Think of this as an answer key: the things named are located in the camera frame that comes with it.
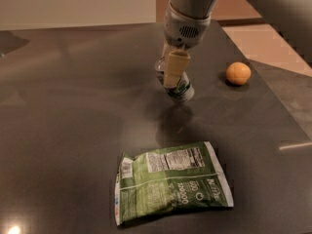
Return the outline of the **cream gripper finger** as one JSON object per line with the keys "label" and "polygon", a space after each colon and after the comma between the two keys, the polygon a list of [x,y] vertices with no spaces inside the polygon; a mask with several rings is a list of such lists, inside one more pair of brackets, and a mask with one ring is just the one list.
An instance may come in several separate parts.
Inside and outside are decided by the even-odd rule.
{"label": "cream gripper finger", "polygon": [[165,58],[164,82],[165,88],[174,88],[190,62],[190,55],[186,51],[175,50],[169,52]]}

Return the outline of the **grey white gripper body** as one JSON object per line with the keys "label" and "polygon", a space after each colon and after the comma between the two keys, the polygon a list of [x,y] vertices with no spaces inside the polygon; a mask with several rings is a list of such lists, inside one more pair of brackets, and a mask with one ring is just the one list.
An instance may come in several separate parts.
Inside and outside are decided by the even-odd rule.
{"label": "grey white gripper body", "polygon": [[168,5],[164,17],[164,34],[169,46],[188,50],[200,44],[209,27],[211,18],[194,19],[185,16]]}

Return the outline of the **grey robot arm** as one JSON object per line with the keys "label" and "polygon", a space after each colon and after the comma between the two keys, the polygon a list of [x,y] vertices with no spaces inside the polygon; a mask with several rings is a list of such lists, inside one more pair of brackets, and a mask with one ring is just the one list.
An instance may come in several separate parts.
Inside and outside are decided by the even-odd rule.
{"label": "grey robot arm", "polygon": [[[169,0],[164,15],[165,42],[191,49],[204,38],[218,0]],[[312,0],[246,0],[298,55],[312,64]]]}

